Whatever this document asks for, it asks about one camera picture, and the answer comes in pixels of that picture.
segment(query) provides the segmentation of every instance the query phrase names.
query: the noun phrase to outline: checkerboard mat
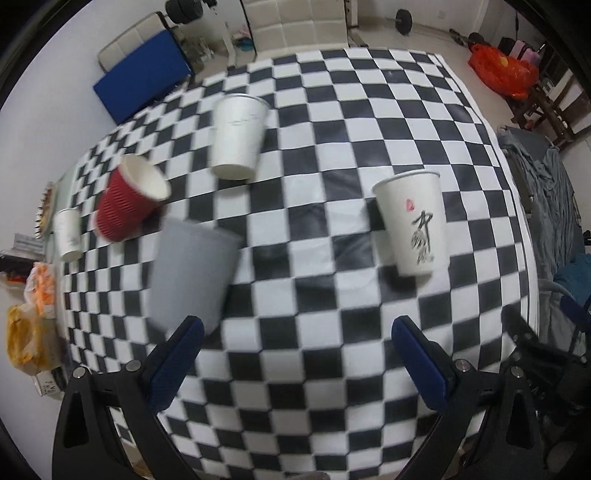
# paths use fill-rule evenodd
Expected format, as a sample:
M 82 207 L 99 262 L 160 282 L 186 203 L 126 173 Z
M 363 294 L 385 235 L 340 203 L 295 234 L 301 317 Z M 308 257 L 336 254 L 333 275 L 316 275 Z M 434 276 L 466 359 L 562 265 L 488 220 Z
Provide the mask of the checkerboard mat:
M 463 89 L 431 54 L 312 51 L 215 75 L 119 126 L 73 189 L 85 250 L 63 278 L 74 360 L 113 371 L 164 340 L 147 322 L 157 221 L 122 244 L 92 232 L 109 173 L 141 154 L 171 183 L 167 215 L 244 239 L 221 326 L 160 415 L 191 465 L 249 480 L 400 470 L 436 416 L 392 348 L 392 320 L 407 314 L 455 358 L 494 370 L 502 306 L 529 318 L 518 199 Z M 231 92 L 272 107 L 249 182 L 207 169 L 212 108 Z M 441 174 L 451 263 L 401 278 L 371 189 L 419 168 Z

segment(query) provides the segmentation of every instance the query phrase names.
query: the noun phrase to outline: metal screw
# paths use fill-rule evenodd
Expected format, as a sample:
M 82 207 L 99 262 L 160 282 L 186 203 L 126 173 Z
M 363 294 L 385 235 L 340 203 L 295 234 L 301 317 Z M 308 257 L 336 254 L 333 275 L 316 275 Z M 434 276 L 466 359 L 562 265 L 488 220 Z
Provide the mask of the metal screw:
M 82 378 L 82 377 L 84 377 L 85 374 L 86 374 L 86 368 L 84 368 L 84 367 L 78 367 L 78 368 L 74 369 L 74 372 L 72 373 L 74 378 Z
M 125 365 L 128 372 L 137 372 L 142 367 L 142 362 L 139 360 L 131 360 Z
M 464 360 L 464 359 L 456 360 L 456 368 L 460 372 L 467 372 L 468 370 L 470 370 L 470 367 L 471 367 L 471 365 L 468 360 Z
M 511 367 L 511 375 L 515 378 L 522 378 L 525 376 L 525 373 L 523 373 L 523 370 L 519 367 Z

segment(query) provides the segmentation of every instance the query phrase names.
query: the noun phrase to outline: yellow bag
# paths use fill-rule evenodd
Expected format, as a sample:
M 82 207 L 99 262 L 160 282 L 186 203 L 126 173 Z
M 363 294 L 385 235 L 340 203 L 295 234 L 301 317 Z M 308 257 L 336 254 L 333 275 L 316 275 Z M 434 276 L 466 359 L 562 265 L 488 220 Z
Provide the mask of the yellow bag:
M 8 309 L 6 338 L 11 364 L 27 375 L 61 365 L 55 320 L 40 317 L 34 305 Z

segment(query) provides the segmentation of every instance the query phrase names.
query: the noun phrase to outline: blue gripper pad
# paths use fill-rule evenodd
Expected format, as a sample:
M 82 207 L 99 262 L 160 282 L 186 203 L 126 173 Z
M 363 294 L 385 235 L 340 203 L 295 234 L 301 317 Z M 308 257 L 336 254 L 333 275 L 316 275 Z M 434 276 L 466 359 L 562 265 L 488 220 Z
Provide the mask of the blue gripper pad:
M 181 331 L 183 326 L 186 327 L 185 323 L 181 324 L 175 334 L 163 345 L 171 349 L 150 379 L 151 394 L 148 405 L 154 414 L 166 410 L 173 402 L 187 371 L 194 365 L 195 358 L 201 350 L 205 337 L 203 322 L 197 317 L 187 319 L 192 321 L 186 331 L 184 333 Z
M 442 411 L 447 406 L 447 382 L 424 345 L 428 340 L 408 316 L 398 317 L 392 324 L 392 342 L 400 354 L 408 374 L 421 394 L 425 405 L 431 410 Z

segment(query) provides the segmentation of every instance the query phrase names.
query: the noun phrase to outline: red paper cup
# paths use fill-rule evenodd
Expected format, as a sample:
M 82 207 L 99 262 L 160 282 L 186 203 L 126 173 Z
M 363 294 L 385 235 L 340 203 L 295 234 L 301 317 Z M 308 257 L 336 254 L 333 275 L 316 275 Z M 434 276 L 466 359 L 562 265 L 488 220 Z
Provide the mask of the red paper cup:
M 97 233 L 112 242 L 129 237 L 168 197 L 170 183 L 159 169 L 144 157 L 124 155 L 100 198 Z

